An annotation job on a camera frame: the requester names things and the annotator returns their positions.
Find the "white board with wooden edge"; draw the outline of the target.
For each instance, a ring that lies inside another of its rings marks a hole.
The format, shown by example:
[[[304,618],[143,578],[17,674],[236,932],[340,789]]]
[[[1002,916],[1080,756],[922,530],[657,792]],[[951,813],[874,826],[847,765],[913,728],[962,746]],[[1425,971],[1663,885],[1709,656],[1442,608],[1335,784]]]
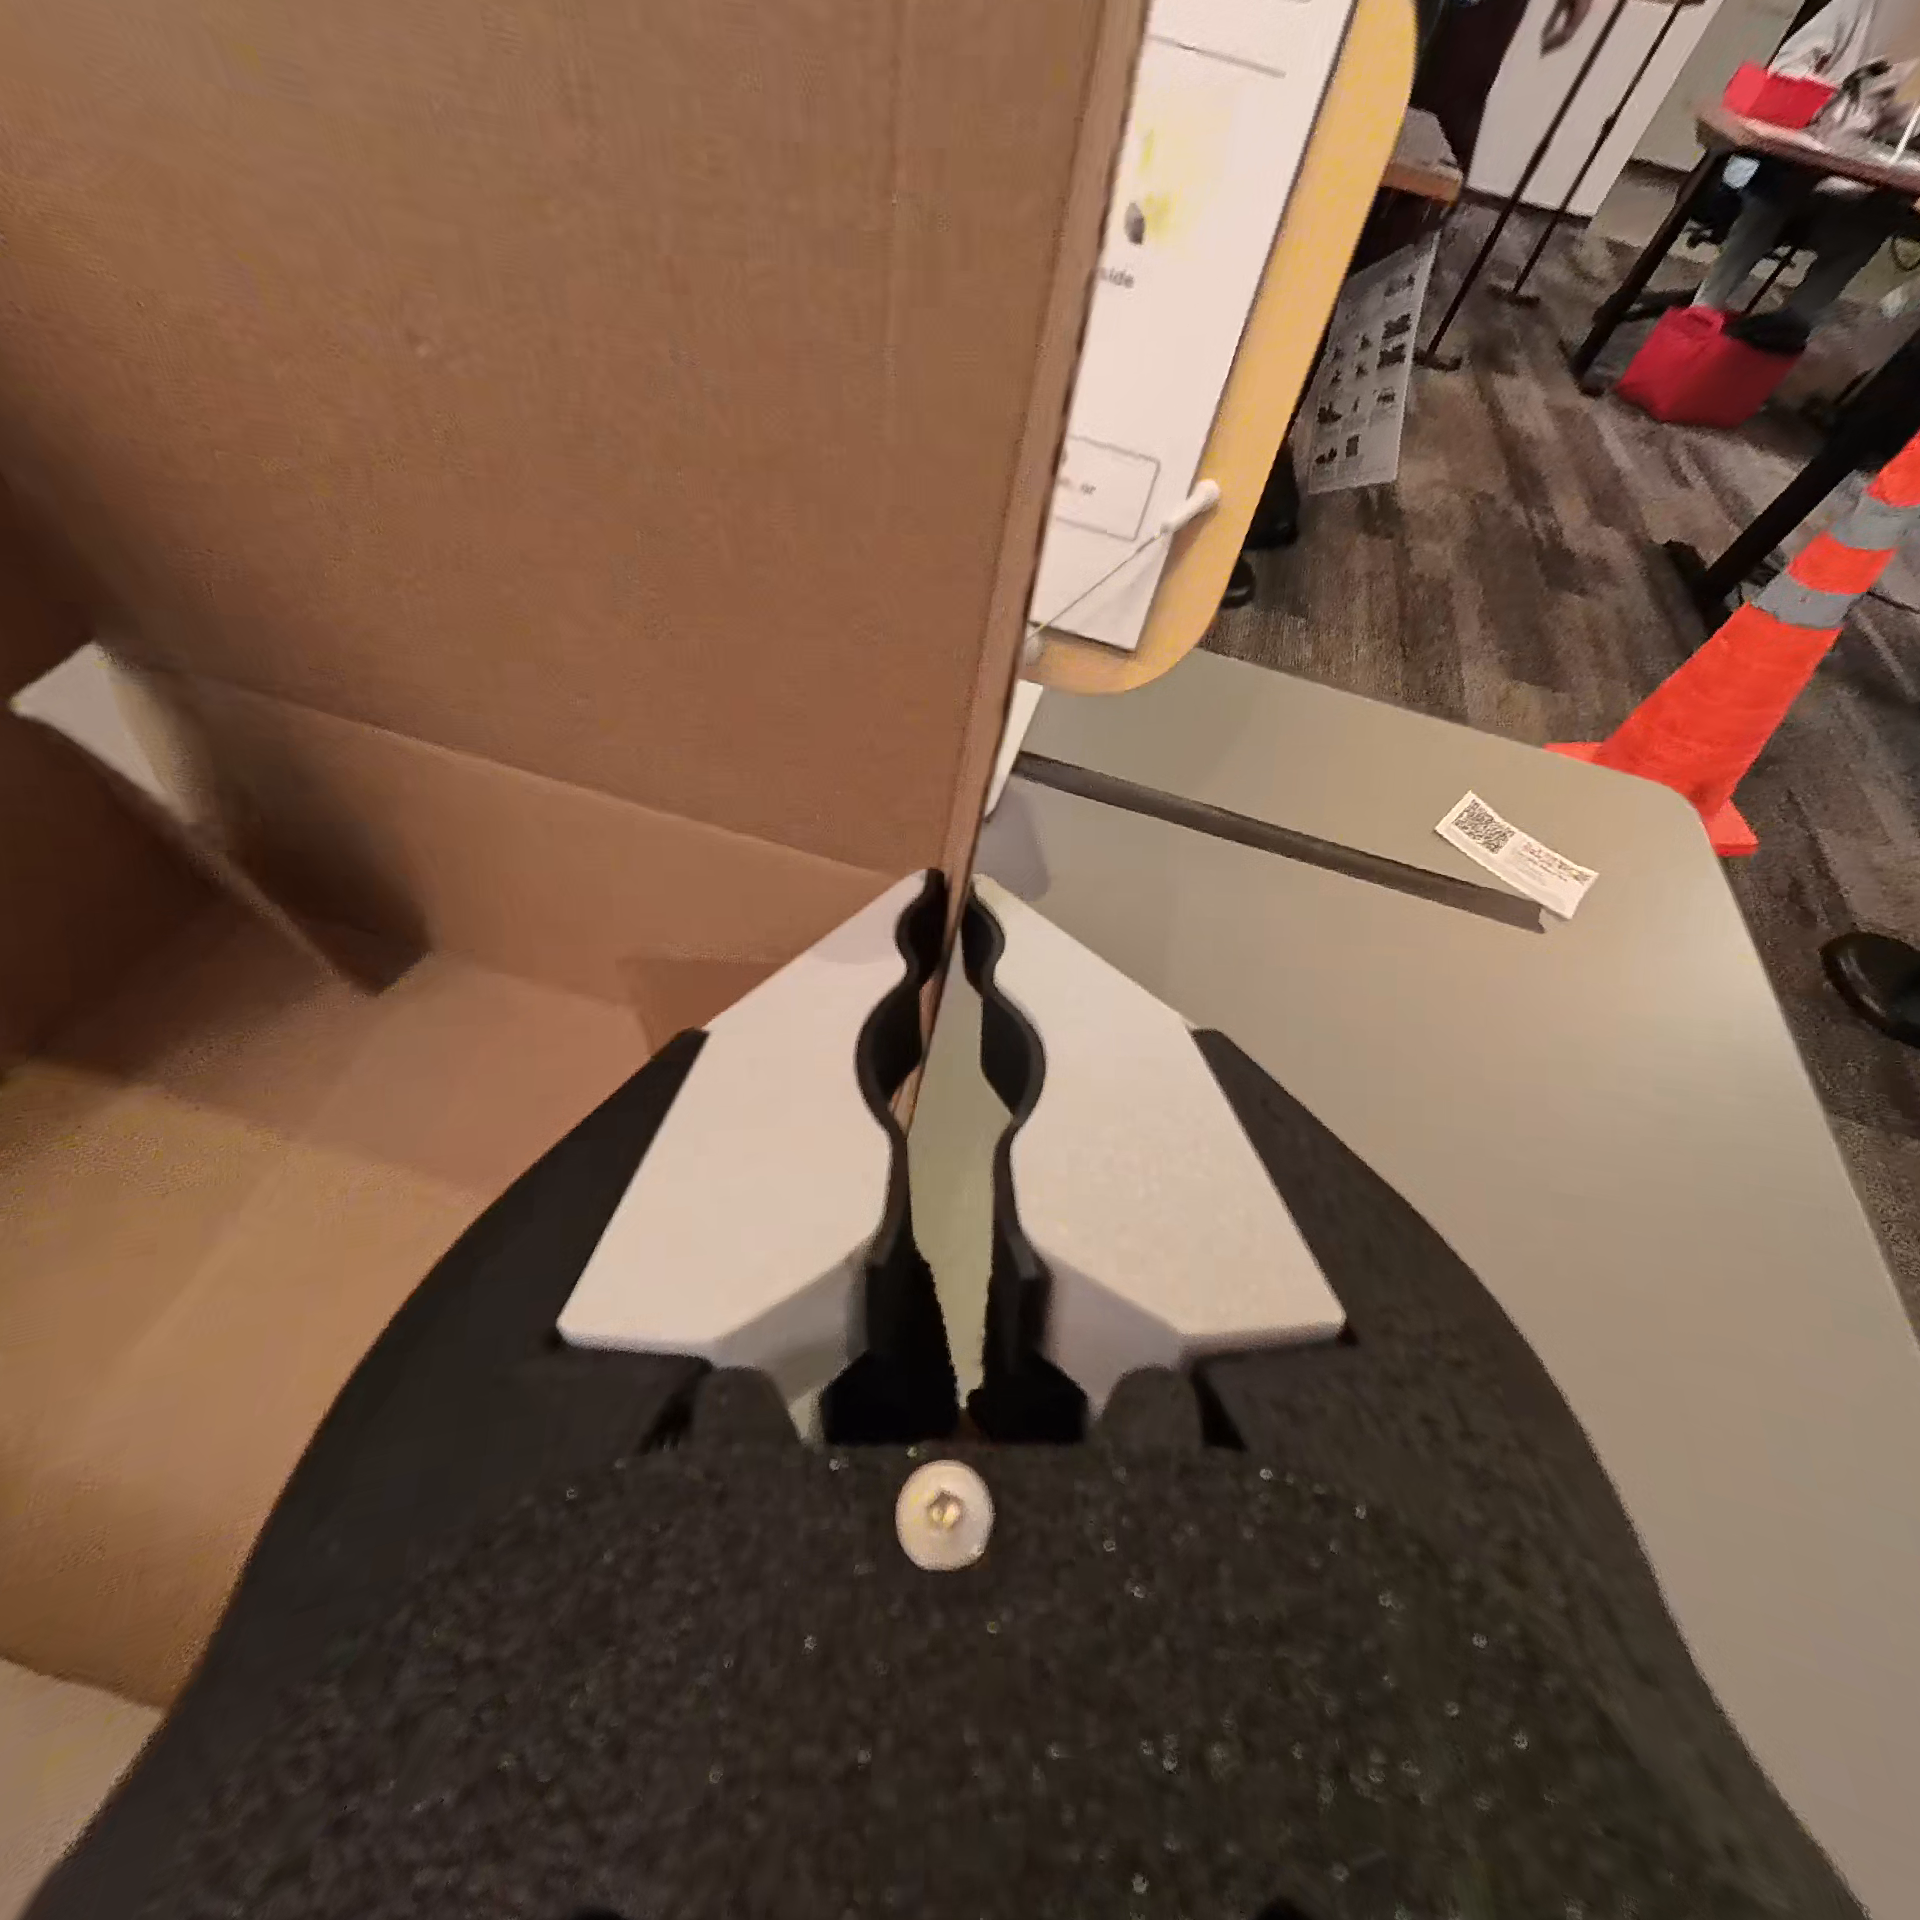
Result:
[[[1121,692],[1205,639],[1396,149],[1408,3],[1145,11],[1019,679]]]

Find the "red box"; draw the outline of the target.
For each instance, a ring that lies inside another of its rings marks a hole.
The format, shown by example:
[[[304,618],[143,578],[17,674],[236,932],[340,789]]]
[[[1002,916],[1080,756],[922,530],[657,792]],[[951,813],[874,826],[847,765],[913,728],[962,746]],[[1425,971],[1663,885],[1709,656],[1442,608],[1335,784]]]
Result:
[[[1719,103],[1745,122],[1799,132],[1817,122],[1835,98],[1835,92],[1835,83],[1819,76],[1797,76],[1773,66],[1741,61],[1719,96]]]

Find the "round wooden table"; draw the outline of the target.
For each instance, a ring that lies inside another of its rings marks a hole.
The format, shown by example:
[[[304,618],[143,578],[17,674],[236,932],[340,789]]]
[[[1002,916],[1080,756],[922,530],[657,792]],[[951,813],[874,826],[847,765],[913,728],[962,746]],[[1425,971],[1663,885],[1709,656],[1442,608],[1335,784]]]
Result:
[[[1692,227],[1697,207],[1713,193],[1731,157],[1780,160],[1813,175],[1916,201],[1917,163],[1908,160],[1903,149],[1852,135],[1828,141],[1805,130],[1752,120],[1724,103],[1693,103],[1692,116],[1700,144],[1698,163],[1687,172],[1666,215],[1632,259],[1613,293],[1595,308],[1589,332],[1567,348],[1568,371],[1577,391],[1586,397],[1605,393],[1605,381],[1595,371],[1597,362],[1626,324],[1627,314],[1642,305],[1682,229]]]

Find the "red bag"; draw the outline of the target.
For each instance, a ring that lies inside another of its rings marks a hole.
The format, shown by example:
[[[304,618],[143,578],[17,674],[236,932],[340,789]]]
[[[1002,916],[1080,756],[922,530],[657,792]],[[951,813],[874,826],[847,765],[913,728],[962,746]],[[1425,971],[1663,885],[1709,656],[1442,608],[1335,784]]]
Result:
[[[1666,311],[1613,381],[1612,396],[1668,425],[1747,425],[1784,386],[1808,333],[1776,317],[1706,305]]]

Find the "orange traffic cone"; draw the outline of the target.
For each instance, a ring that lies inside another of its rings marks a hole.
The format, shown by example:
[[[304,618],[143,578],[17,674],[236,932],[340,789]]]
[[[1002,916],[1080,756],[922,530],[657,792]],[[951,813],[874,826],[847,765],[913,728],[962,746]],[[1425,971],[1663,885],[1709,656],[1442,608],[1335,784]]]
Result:
[[[1852,512],[1788,560],[1605,741],[1549,752],[1642,778],[1682,795],[1719,858],[1752,858],[1761,839],[1736,805],[1753,762],[1874,591],[1917,515],[1917,442],[1892,455]]]

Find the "white code sticker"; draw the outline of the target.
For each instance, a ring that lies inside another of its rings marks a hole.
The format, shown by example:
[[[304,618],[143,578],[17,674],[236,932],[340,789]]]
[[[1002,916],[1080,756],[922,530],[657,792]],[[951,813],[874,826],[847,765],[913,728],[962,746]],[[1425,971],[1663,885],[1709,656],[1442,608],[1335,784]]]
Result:
[[[1594,869],[1516,828],[1473,792],[1435,823],[1434,833],[1560,921],[1572,921],[1597,881]]]

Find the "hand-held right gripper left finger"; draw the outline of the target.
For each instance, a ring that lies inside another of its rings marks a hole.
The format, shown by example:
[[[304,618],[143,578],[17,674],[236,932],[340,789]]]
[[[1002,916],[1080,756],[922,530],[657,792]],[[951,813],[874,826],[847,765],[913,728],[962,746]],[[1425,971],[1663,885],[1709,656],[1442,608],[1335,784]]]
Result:
[[[754,1371],[834,1444],[956,1427],[897,1114],[947,914],[947,875],[913,874],[659,1053],[676,1083],[561,1309],[572,1349]]]

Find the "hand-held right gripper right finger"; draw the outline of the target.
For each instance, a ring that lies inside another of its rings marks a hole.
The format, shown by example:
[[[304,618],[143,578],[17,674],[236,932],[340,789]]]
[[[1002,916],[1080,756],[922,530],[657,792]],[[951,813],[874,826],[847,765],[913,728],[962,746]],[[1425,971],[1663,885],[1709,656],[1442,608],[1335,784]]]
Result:
[[[1347,1328],[1199,1028],[996,881],[973,885],[962,957],[1007,1114],[984,1435],[1069,1444],[1127,1376]]]

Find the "printed paper sheet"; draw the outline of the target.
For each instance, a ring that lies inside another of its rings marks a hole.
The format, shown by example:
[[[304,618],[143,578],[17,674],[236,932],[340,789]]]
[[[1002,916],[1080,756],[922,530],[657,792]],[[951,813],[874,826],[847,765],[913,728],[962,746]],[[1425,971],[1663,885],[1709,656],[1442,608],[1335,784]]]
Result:
[[[1349,277],[1304,404],[1305,496],[1391,488],[1439,236],[1400,247]]]

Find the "brown cardboard box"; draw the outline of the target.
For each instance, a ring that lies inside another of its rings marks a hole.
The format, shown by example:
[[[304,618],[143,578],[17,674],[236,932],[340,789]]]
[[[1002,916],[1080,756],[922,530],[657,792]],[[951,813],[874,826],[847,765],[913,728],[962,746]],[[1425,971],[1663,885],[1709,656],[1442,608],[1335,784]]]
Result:
[[[4,1666],[161,1709],[434,1261],[953,872],[1144,5],[4,5]]]

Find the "black shoe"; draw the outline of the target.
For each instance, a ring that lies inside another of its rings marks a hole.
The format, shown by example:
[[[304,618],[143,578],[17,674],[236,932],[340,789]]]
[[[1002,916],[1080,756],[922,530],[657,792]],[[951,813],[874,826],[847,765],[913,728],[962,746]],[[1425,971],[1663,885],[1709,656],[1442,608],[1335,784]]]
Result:
[[[1835,995],[1889,1040],[1917,1050],[1917,945],[1850,929],[1819,949]]]

